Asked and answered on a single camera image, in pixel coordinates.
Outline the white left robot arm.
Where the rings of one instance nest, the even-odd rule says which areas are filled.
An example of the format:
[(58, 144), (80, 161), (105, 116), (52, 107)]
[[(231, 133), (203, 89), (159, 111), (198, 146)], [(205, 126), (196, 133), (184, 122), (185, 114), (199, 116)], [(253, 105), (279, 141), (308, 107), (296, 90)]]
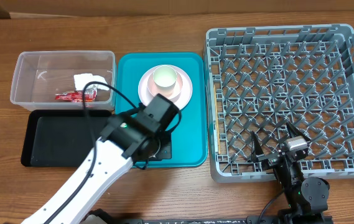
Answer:
[(80, 223), (116, 180), (161, 150), (176, 116), (182, 116), (179, 108), (160, 94), (146, 106), (110, 116), (77, 170), (24, 223)]

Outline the white cup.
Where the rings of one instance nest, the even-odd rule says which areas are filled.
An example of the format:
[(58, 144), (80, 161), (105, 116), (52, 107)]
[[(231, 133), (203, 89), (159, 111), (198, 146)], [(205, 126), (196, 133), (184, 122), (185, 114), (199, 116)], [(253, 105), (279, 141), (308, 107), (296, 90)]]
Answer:
[(160, 65), (152, 74), (154, 83), (161, 89), (171, 89), (177, 81), (177, 72), (169, 65)]

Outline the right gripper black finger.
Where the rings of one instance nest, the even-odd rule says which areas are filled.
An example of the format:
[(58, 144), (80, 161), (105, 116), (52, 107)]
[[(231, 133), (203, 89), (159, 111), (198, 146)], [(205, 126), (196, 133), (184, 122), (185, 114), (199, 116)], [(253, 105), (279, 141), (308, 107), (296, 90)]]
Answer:
[(295, 137), (303, 137), (307, 142), (311, 142), (311, 138), (306, 136), (303, 132), (301, 132), (299, 129), (297, 129), (291, 122), (286, 123), (286, 128), (289, 133), (290, 138), (295, 138)]
[(251, 132), (251, 162), (258, 162), (258, 157), (264, 156), (264, 152), (254, 131)]

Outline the white napkin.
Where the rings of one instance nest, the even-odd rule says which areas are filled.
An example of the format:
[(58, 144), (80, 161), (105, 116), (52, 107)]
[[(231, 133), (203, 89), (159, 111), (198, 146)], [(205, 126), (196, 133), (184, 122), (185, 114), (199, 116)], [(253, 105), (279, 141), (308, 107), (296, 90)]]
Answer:
[[(73, 76), (75, 89), (76, 91), (82, 91), (87, 83), (89, 82), (100, 82), (104, 84), (108, 84), (104, 77), (99, 75), (93, 75), (92, 73), (81, 73)], [(94, 90), (106, 90), (108, 91), (109, 88), (107, 86), (99, 85), (99, 84), (92, 84), (88, 87), (88, 89)]]

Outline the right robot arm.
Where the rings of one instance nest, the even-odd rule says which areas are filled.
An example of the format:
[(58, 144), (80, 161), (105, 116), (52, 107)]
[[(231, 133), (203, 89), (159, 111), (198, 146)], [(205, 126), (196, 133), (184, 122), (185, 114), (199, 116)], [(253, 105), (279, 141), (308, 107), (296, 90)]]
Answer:
[(274, 197), (257, 217), (257, 223), (332, 223), (325, 217), (328, 210), (330, 184), (320, 177), (305, 178), (299, 161), (308, 156), (312, 140), (287, 122), (288, 138), (275, 153), (265, 155), (254, 132), (251, 133), (251, 161), (259, 163), (264, 170), (272, 170), (285, 195), (289, 207), (279, 210), (276, 216), (264, 217), (266, 210), (277, 199)]

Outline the red snack wrapper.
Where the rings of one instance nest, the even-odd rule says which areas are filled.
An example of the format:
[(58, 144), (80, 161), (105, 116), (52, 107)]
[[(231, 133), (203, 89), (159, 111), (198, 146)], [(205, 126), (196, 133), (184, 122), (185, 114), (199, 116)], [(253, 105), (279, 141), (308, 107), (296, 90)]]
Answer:
[(93, 102), (97, 96), (95, 89), (87, 89), (85, 92), (82, 90), (68, 91), (55, 95), (56, 100), (69, 101), (79, 103), (85, 100), (86, 102)]

